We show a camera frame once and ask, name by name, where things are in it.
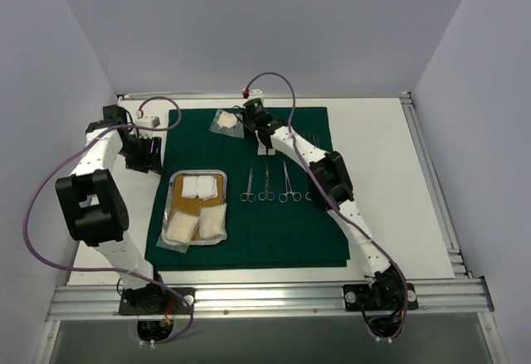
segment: sterile packaging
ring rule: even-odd
[[[227,204],[204,207],[199,215],[199,235],[202,240],[217,242],[227,238],[225,213]]]
[[[210,131],[225,134],[233,138],[243,138],[243,124],[236,115],[219,109],[212,120]]]
[[[198,222],[198,216],[176,211],[160,233],[157,246],[186,253]]]

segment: green cloth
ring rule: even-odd
[[[273,116],[288,119],[290,109],[268,109]],[[308,191],[305,171],[283,154],[258,156],[253,139],[233,138],[208,129],[215,109],[185,109],[178,127],[168,132],[163,175],[158,185],[149,223],[145,257],[158,270],[259,269],[286,267],[341,267],[349,259],[348,242],[339,226],[324,211],[304,198]],[[177,111],[169,113],[169,123]],[[332,150],[326,108],[297,109],[293,126],[319,146]],[[302,200],[281,203],[285,192],[283,161],[291,186]],[[259,201],[264,191],[266,164],[274,201]],[[249,170],[253,167],[252,192],[256,201],[242,202]],[[212,246],[190,246],[186,254],[156,246],[160,235],[169,178],[187,169],[220,169],[227,174],[227,239]]]

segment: white wall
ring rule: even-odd
[[[24,208],[51,167],[83,146],[86,125],[112,100],[64,0],[0,0],[0,362],[31,361],[61,280],[26,251]],[[38,201],[31,229],[48,258],[71,259],[53,186]]]
[[[66,0],[120,93],[412,90],[460,0]],[[286,92],[278,80],[266,91]]]
[[[414,94],[468,265],[510,362],[531,342],[531,0],[463,0]]]

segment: forceps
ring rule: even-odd
[[[240,199],[242,202],[254,202],[256,199],[256,196],[251,192],[252,189],[252,167],[249,171],[249,182],[247,182],[247,191],[243,192],[240,195]]]
[[[265,191],[258,194],[260,201],[273,201],[275,199],[275,193],[269,191],[269,164],[265,164]]]
[[[284,161],[284,180],[285,180],[285,192],[279,194],[279,201],[284,203],[288,201],[288,198],[291,196],[293,201],[300,201],[302,196],[299,192],[294,192],[291,188],[290,177],[288,176],[288,168],[285,165]]]

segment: aluminum frame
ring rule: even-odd
[[[211,99],[213,97],[213,95],[169,95],[179,99]],[[149,96],[148,94],[125,95],[121,99],[145,99]],[[229,99],[234,98],[234,95],[216,95],[216,98]],[[491,313],[494,306],[490,300],[488,287],[483,279],[474,279],[471,272],[465,267],[441,186],[421,135],[413,103],[410,97],[401,97],[400,100],[455,273],[455,279],[415,282],[419,310],[410,313],[412,315],[478,313],[493,363],[505,364],[507,359]],[[307,284],[192,285],[197,289],[194,317],[352,317],[361,315],[360,313],[344,311],[343,284],[348,284],[348,281]],[[49,362],[61,321],[110,319],[130,321],[131,317],[118,315],[118,306],[119,295],[112,286],[57,287],[51,300],[34,363]],[[141,319],[159,317],[142,316]]]

